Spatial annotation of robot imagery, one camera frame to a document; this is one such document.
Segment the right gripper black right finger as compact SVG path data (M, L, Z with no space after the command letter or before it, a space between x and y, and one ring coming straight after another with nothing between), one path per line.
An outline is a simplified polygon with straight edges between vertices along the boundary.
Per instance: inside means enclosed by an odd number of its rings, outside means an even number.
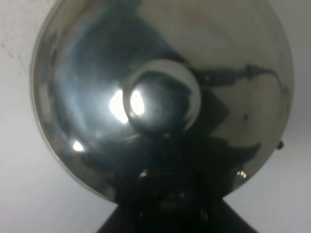
M195 192L170 192L155 213L156 233L255 233L223 199L204 205Z

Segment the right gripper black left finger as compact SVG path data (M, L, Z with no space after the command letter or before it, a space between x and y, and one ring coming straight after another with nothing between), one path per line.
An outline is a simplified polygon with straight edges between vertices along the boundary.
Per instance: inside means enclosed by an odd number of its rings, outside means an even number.
M155 194L132 194L118 199L118 206L97 232L154 233Z

